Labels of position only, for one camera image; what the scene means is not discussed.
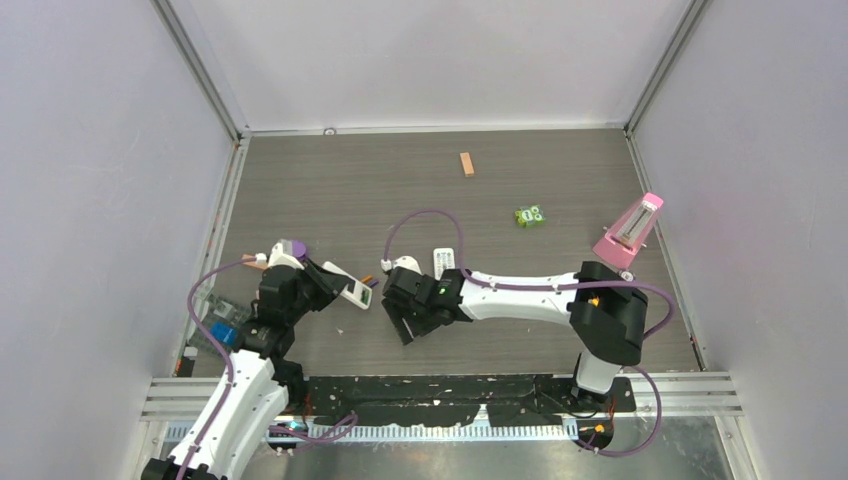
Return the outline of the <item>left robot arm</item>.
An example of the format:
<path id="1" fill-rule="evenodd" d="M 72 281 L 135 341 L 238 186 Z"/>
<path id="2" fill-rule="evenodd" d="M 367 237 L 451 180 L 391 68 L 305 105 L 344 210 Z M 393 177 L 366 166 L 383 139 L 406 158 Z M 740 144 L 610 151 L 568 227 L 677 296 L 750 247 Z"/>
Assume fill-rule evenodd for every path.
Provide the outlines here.
<path id="1" fill-rule="evenodd" d="M 239 479 L 273 420 L 307 398 L 303 368 L 286 360 L 295 325 L 347 293 L 353 278 L 305 259 L 269 265 L 251 317 L 225 353 L 225 372 L 184 439 L 164 460 L 150 459 L 144 479 Z"/>

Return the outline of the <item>large white remote control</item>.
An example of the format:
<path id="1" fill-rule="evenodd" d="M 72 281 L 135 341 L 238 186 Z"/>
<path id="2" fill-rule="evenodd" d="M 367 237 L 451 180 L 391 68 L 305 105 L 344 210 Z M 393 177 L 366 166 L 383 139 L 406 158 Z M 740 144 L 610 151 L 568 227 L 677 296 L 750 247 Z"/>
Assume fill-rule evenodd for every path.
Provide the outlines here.
<path id="1" fill-rule="evenodd" d="M 373 289 L 362 281 L 354 278 L 347 271 L 341 269 L 331 261 L 325 261 L 322 267 L 334 274 L 341 275 L 346 283 L 341 291 L 341 296 L 362 310 L 368 310 L 373 299 Z"/>

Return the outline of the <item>small white remote control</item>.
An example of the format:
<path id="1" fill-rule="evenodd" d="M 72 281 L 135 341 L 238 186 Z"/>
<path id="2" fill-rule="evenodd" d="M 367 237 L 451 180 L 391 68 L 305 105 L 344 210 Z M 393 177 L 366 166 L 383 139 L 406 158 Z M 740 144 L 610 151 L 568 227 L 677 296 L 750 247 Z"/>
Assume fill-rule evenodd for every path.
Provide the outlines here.
<path id="1" fill-rule="evenodd" d="M 440 247 L 433 250 L 434 277 L 440 279 L 445 271 L 456 268 L 455 250 L 449 247 Z"/>

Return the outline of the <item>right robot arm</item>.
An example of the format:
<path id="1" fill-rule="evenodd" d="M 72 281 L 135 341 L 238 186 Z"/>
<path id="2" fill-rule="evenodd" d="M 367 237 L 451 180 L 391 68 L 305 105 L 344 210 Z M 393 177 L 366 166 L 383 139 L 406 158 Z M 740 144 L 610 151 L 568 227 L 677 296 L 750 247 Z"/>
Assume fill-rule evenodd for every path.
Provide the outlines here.
<path id="1" fill-rule="evenodd" d="M 610 398 L 622 368 L 642 360 L 648 298 L 598 262 L 543 277 L 454 268 L 435 278 L 407 257 L 382 265 L 387 274 L 382 305 L 403 344 L 455 322 L 518 319 L 569 327 L 583 344 L 571 397 L 589 411 Z"/>

